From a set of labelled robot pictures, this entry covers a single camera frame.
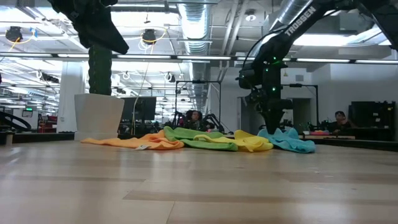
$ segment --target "yellow towel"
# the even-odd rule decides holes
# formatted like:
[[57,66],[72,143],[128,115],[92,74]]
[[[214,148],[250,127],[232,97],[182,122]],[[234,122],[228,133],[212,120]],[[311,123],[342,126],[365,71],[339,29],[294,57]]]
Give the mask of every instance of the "yellow towel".
[[212,143],[233,142],[238,146],[238,149],[240,151],[249,151],[249,152],[266,151],[274,147],[273,144],[269,143],[268,139],[260,136],[254,136],[242,130],[235,131],[235,139],[229,139],[226,137],[212,139],[204,134],[199,134],[193,138],[193,140],[196,141],[202,139]]
[[165,137],[164,131],[161,130],[159,133],[146,134],[142,138],[132,138],[127,140],[121,140],[118,138],[105,139],[105,140],[95,140],[92,138],[84,139],[81,143],[99,144],[107,146],[117,146],[117,147],[128,147],[128,148],[138,148],[139,146],[145,145],[149,146],[148,149],[156,150],[168,150],[168,149],[180,149],[184,147],[184,143],[181,141],[169,141]]

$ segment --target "orange towel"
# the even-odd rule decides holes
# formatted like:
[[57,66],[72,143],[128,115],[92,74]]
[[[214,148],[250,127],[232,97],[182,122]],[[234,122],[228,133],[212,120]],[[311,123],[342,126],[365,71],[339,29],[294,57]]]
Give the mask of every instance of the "orange towel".
[[105,139],[105,140],[95,140],[92,138],[84,139],[81,143],[89,144],[99,144],[107,146],[117,146],[117,147],[128,147],[128,148],[138,148],[139,146],[145,145],[149,146],[147,149],[156,150],[168,150],[168,149],[180,149],[184,147],[184,143],[181,141],[169,141],[165,137],[164,131],[161,130],[159,133],[146,134],[142,138],[132,138],[127,140],[121,140],[118,138]]

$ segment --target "green towel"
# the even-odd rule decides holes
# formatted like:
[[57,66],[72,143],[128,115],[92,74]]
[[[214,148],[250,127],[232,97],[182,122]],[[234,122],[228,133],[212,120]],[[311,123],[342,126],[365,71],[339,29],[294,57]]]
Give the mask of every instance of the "green towel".
[[169,141],[176,141],[180,140],[184,142],[184,144],[198,148],[198,149],[212,149],[212,150],[219,150],[219,151],[234,151],[238,150],[238,146],[234,143],[210,143],[206,141],[194,141],[193,138],[199,134],[205,134],[210,138],[220,138],[223,137],[223,133],[207,133],[203,131],[196,131],[191,129],[185,128],[176,128],[172,129],[168,126],[164,127],[164,133],[166,138]]

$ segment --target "towel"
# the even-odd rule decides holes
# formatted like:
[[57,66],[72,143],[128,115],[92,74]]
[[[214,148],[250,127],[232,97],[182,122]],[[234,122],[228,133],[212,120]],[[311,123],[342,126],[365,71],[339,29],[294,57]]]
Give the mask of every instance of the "towel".
[[190,146],[197,149],[211,149],[211,150],[219,150],[219,151],[233,151],[236,152],[238,150],[238,146],[233,142],[221,142],[221,143],[213,143],[207,141],[200,141],[200,138],[194,140],[195,136],[201,135],[206,136],[210,139],[213,138],[221,138],[223,133],[207,133],[203,131],[196,131],[185,128],[175,128],[172,129],[168,126],[164,127],[164,133],[166,138],[169,141],[182,141],[186,146]]
[[274,145],[288,151],[299,153],[315,152],[315,143],[313,141],[300,140],[299,134],[294,128],[285,133],[277,128],[274,134],[269,134],[267,129],[264,128],[260,130],[258,136],[267,138]]
[[212,143],[234,143],[238,146],[240,151],[249,151],[249,152],[258,152],[258,151],[266,151],[270,150],[274,147],[271,143],[269,143],[268,139],[254,136],[252,134],[246,133],[242,130],[235,131],[235,139],[229,139],[226,137],[220,138],[211,138],[205,134],[199,134],[195,136],[194,140],[204,139],[207,142]]
[[127,140],[121,140],[118,138],[105,139],[105,140],[95,140],[92,138],[84,139],[81,143],[89,144],[99,144],[107,146],[117,146],[117,147],[128,147],[136,149],[140,146],[148,146],[147,149],[155,150],[168,150],[168,149],[180,149],[184,147],[184,143],[181,141],[169,141],[165,137],[163,130],[155,134],[146,134],[142,138],[131,138]]

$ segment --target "white planter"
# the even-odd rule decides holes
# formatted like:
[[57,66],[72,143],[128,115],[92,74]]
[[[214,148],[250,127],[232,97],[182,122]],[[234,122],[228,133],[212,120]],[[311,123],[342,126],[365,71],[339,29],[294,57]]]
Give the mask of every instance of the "white planter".
[[118,137],[124,100],[98,94],[75,95],[77,132],[75,141],[85,138],[108,139]]

